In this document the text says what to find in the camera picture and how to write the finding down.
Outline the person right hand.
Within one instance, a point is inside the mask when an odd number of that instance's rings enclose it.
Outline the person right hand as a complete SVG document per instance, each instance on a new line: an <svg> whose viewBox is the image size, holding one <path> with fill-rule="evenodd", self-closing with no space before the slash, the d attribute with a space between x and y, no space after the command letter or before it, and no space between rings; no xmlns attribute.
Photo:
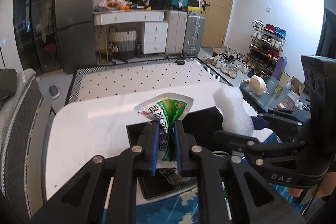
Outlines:
<svg viewBox="0 0 336 224"><path fill-rule="evenodd" d="M319 188L315 194L315 199L329 196L333 193L336 185L336 172L328 172L325 174ZM302 193L302 189L288 188L287 192L294 196L299 197Z"/></svg>

